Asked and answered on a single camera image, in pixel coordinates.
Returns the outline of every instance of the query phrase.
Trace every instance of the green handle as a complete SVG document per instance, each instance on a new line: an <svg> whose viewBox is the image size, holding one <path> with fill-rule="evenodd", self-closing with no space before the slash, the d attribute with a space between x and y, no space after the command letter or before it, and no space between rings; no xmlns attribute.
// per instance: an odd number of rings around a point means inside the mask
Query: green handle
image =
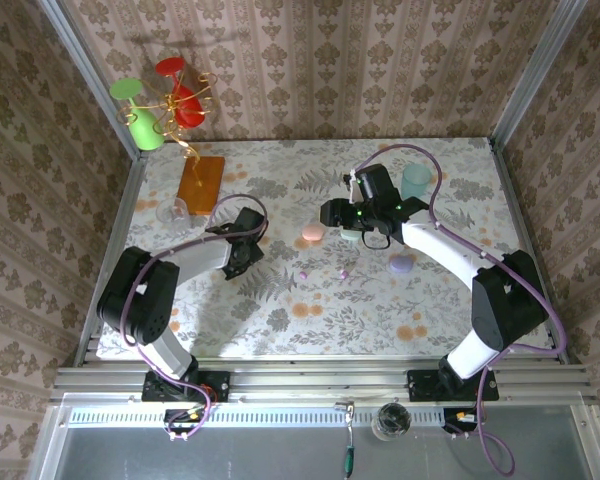
<svg viewBox="0 0 600 480"><path fill-rule="evenodd" d="M347 447L347 455L344 459L344 478L349 478L353 473L353 446Z"/></svg>

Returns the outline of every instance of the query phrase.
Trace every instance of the light blue cup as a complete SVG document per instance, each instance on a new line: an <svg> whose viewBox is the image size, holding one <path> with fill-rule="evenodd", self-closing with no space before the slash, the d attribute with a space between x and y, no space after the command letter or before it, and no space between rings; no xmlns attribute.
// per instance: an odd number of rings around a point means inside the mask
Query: light blue cup
<svg viewBox="0 0 600 480"><path fill-rule="evenodd" d="M402 171L400 196L403 200L409 197L420 198L424 195L431 180L431 170L419 163L411 163Z"/></svg>

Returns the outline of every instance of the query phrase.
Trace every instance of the patterned wallpaper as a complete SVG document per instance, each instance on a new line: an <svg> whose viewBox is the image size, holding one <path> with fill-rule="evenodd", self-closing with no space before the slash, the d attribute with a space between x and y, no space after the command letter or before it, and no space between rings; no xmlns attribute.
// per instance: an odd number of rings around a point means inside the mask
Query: patterned wallpaper
<svg viewBox="0 0 600 480"><path fill-rule="evenodd" d="M209 140L487 136L556 4L64 0L109 83L170 89L173 55L216 73Z"/></svg>
<svg viewBox="0 0 600 480"><path fill-rule="evenodd" d="M506 149L572 353L600 398L600 0L589 2Z"/></svg>
<svg viewBox="0 0 600 480"><path fill-rule="evenodd" d="M128 167L36 3L0 1L0 479L24 476Z"/></svg>

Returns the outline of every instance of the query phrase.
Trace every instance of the floral tablecloth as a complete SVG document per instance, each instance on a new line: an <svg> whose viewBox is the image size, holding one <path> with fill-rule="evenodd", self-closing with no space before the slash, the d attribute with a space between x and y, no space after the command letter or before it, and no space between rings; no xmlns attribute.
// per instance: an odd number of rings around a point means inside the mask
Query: floral tablecloth
<svg viewBox="0 0 600 480"><path fill-rule="evenodd" d="M440 219L465 236L510 251L519 241L486 139L410 140L431 151L443 169L436 204ZM471 294L444 267L424 254L392 243L372 251L329 229L309 243L302 227L318 220L326 200L346 197L342 174L376 150L402 140L307 140L198 145L202 155L226 159L220 196L249 193L260 198L271 221L260 245L264 259L231 281L207 272L178 287L170 328L196 356L257 355L444 355L470 329ZM385 153L382 162L400 184L409 162L427 164L410 150ZM156 220L156 206L175 196L184 158L167 144L148 160L127 245L158 251L198 236L207 217L171 234ZM432 178L427 195L433 189ZM218 222L232 220L248 201L227 202ZM409 274L394 274L394 255L415 260ZM346 280L342 270L349 272ZM308 277L302 279L301 272ZM526 343L546 346L544 327ZM98 355L136 358L105 325Z"/></svg>

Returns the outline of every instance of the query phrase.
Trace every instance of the cable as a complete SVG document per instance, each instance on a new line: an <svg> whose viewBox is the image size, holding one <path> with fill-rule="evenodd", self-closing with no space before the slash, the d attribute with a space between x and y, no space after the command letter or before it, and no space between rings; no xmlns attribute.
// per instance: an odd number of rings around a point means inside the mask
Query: cable
<svg viewBox="0 0 600 480"><path fill-rule="evenodd" d="M133 296L135 295L136 290L138 289L138 286L142 283L144 276L147 274L147 272L153 266L154 263L156 263L158 260L160 260L164 257L168 257L169 255L173 255L176 252L180 252L187 248L195 247L196 245L200 245L202 243L213 242L213 241L218 241L218 240L226 240L228 238L236 238L236 237L244 237L244 236L248 236L248 235L253 235L253 234L260 233L267 228L267 226L269 224L269 221L267 219L267 208L256 197L254 197L252 195L242 194L242 193L228 195L228 196L220 199L218 201L218 203L216 203L215 207L213 207L211 216L209 217L209 223L207 224L207 227L210 225L211 220L213 220L216 209L218 208L218 206L220 204L226 202L227 200L231 200L233 198L238 198L238 197L253 200L262 208L264 220L258 227L254 228L252 230L249 230L247 232L225 233L223 235L196 238L195 240L191 240L189 242L182 243L173 248L170 248L163 252L157 253L156 255L154 255L153 257L151 257L149 259L149 261L144 265L144 267L142 267L140 269L140 272L138 272L136 279L133 281L133 284L131 285L131 288L129 289L129 294L127 295L127 299L125 300L124 306L122 307L122 313L120 314L120 326L119 326L120 335L122 336L123 343L127 347L129 347L129 348L138 347L138 342L135 339L133 339L133 341L130 341L127 338L127 335L125 333L126 332L125 327L127 324L127 315L129 314L129 309L131 308L131 301L133 300ZM200 419L200 422L198 422L198 424L193 429L182 434L183 439L189 438L190 436L195 434L209 418L209 413L211 411L211 398L209 397L209 394L207 393L207 391L204 388L202 388L198 385L171 378L169 375L167 375L165 372L163 372L155 363L153 363L151 361L151 359L148 358L142 350L140 350L139 348L136 348L136 351L138 352L140 357L147 363L147 365L149 365L149 367L151 367L151 369L153 369L153 371L155 371L160 377L162 377L163 380L165 380L173 385L192 388L192 389L196 390L197 392L199 392L203 396L204 401L205 401L205 408L204 408L204 414L203 414L202 418Z"/></svg>
<svg viewBox="0 0 600 480"><path fill-rule="evenodd" d="M535 298L536 301L542 306L542 308L544 308L544 310L548 313L549 318L551 318L551 321L553 322L553 325L555 327L555 331L557 334L555 336L558 337L557 338L557 346L555 348L540 348L540 347L534 347L532 345L526 345L526 344L522 344L522 343L514 343L513 345L510 345L509 347L505 348L502 352L500 352L498 355L496 355L493 358L493 360L491 360L482 370L482 376L480 377L480 383L478 385L478 395L476 398L477 417L478 417L478 422L477 422L478 423L478 434L477 435L480 438L480 443L482 445L482 451L484 452L484 455L487 458L487 461L489 462L491 467L493 467L493 469L496 472L498 472L500 475L502 475L503 477L511 477L515 473L515 468L516 468L515 460L513 458L513 454L511 453L511 450L502 440L500 440L498 437L495 437L494 435L492 435L488 432L485 432L484 429L482 428L482 410L483 410L482 395L484 392L484 385L485 385L485 382L487 379L487 372L489 371L489 369L491 369L493 367L493 365L495 365L499 360L501 360L505 355L507 355L507 353L509 353L512 350L512 347L522 348L524 350L528 350L528 351L531 351L534 353L541 353L541 354L546 354L546 355L561 354L562 352L564 352L564 350L567 347L567 335L564 331L564 326L562 325L562 322L560 321L558 314L553 309L551 304L549 304L549 302L542 296L542 294L540 292L538 292L529 282L527 282L524 278L522 278L515 271L513 271L511 268L509 268L507 265L502 263L500 260L495 258L490 253L485 252L479 246L471 243L468 240L465 240L460 235L457 235L456 233L447 229L444 225L442 225L440 223L440 221L436 217L433 207L435 204L436 197L438 196L438 192L440 191L440 187L442 186L442 168L440 167L440 163L438 163L436 158L430 152L428 152L427 150L425 150L422 147L418 147L417 145L412 145L410 143L397 143L395 145L389 145L388 147L381 148L376 153L374 153L369 158L367 158L364 162L362 162L355 169L355 171L357 172L358 170L366 167L371 161L373 161L379 155L381 155L389 150L396 149L396 148L409 148L412 150L416 150L417 152L422 153L425 157L427 157L429 160L431 160L431 162L433 163L433 165L436 168L436 172L438 173L438 180L436 182L436 187L434 188L433 193L431 194L431 201L429 202L429 218L431 219L431 222L435 225L436 229L440 230L443 234L445 234L447 237L454 240L456 243L459 243L463 247L480 255L480 257L486 258L489 262L491 262L492 264L499 267L501 270L506 272L511 278L513 278L516 282L518 282L520 285L522 285L522 287L527 292L529 292L529 294L531 294L531 296L533 296L533 298ZM491 440L493 440L494 442L496 442L497 444L502 446L509 453L509 456L511 458L511 468L509 470L504 471L496 465L495 461L493 460L493 457L491 456L491 454L489 453L489 450L487 449L486 438L490 438Z"/></svg>

